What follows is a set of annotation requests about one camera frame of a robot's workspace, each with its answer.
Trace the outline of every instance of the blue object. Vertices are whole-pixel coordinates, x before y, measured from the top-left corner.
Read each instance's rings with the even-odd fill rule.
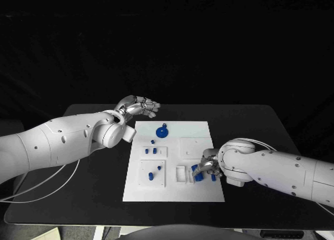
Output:
[[[191,166],[191,171],[194,171],[195,168],[197,168],[197,164]],[[200,182],[202,179],[204,179],[204,178],[202,178],[202,173],[200,172],[200,173],[194,176],[194,180],[195,180],[197,182]]]
[[[155,135],[156,137],[159,137],[161,139],[168,136],[168,129],[166,129],[166,125],[162,124],[162,126],[159,128],[156,128],[155,130]]]

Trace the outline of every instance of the table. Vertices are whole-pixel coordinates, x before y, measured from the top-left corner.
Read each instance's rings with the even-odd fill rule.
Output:
[[[64,116],[96,113],[115,104],[70,105]],[[213,146],[233,138],[256,139],[277,151],[299,154],[272,108],[266,105],[166,105],[153,121],[207,121]],[[149,121],[133,116],[135,121]],[[260,186],[253,181],[234,187],[221,181],[225,202],[122,202],[130,144],[120,141],[80,160],[76,174],[63,188],[32,203],[11,204],[5,222],[38,225],[158,226],[197,224],[228,229],[334,230],[334,216],[310,201]],[[32,200],[66,181],[76,163],[38,188],[17,196]],[[34,186],[58,167],[27,174],[19,190]]]

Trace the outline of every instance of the robotic hand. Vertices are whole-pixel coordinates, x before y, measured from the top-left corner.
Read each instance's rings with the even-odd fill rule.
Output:
[[[220,149],[202,151],[192,176],[201,171],[217,177],[225,175],[225,182],[237,187],[256,181],[264,187],[334,208],[334,164],[279,152],[267,145],[267,150],[254,151],[251,142],[261,142],[243,139],[236,138]]]
[[[152,118],[158,107],[156,102],[129,95],[113,110],[58,117],[0,137],[0,184],[34,169],[71,163],[97,149],[112,148],[120,139],[129,143],[135,130],[126,121],[132,115]]]

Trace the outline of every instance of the black curtain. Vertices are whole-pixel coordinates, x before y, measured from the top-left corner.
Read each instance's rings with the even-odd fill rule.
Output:
[[[300,153],[334,162],[334,2],[223,3],[4,2],[0,119],[30,129],[129,94],[264,104]]]

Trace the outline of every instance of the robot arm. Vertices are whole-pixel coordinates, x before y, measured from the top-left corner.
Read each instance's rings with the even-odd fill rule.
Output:
[[[334,208],[334,164],[273,150],[254,151],[241,140],[228,141],[220,149],[205,149],[200,171],[221,176],[241,187],[254,180],[260,185]]]
[[[34,169],[71,163],[97,149],[112,148],[120,139],[129,143],[135,130],[125,122],[138,114],[152,118],[159,104],[132,95],[120,102],[125,105],[117,104],[113,110],[58,117],[0,137],[0,184]]]

